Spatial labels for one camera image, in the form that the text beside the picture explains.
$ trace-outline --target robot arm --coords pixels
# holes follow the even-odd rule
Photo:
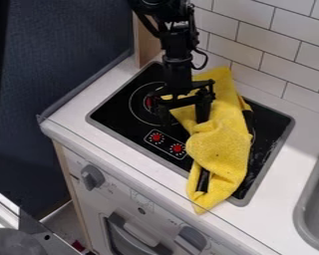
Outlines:
[[[195,105],[196,121],[207,122],[212,101],[215,99],[213,80],[193,82],[191,69],[201,70],[208,58],[199,51],[198,32],[195,26],[194,6],[189,0],[128,0],[143,24],[157,38],[165,54],[163,61],[164,86],[148,94],[151,100],[151,111],[158,115],[164,126],[170,129],[169,110]],[[146,15],[150,15],[157,22],[156,28]],[[192,63],[192,51],[205,56],[204,64],[196,68]],[[188,95],[197,90],[194,96],[180,99],[181,95]],[[170,100],[162,96],[171,95]],[[207,192],[209,172],[201,171],[197,191]]]

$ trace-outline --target yellow towel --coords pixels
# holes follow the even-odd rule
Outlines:
[[[197,124],[194,106],[171,110],[190,133],[187,153],[194,159],[187,184],[187,195],[201,214],[228,198],[241,184],[246,172],[252,135],[242,111],[251,110],[236,92],[231,73],[217,68],[194,77],[196,81],[215,80],[216,100],[209,121]],[[210,171],[208,192],[196,192],[201,168]]]

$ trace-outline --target wall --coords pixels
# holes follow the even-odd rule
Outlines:
[[[191,1],[209,67],[319,113],[319,0]]]

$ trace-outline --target burner ring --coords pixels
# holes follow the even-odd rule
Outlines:
[[[138,119],[140,122],[153,126],[161,127],[162,123],[160,118],[152,113],[147,107],[147,96],[151,91],[155,91],[158,88],[163,87],[164,82],[152,82],[140,86],[136,89],[129,99],[129,109],[133,116]],[[172,117],[172,124],[177,125],[177,120]]]

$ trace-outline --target black cable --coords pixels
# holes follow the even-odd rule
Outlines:
[[[196,53],[200,54],[200,55],[204,55],[204,62],[200,67],[196,67],[193,63],[191,63],[191,66],[193,69],[195,70],[202,70],[203,68],[205,68],[206,64],[208,63],[209,57],[208,55],[206,55],[204,52],[198,50],[197,48],[193,49]]]

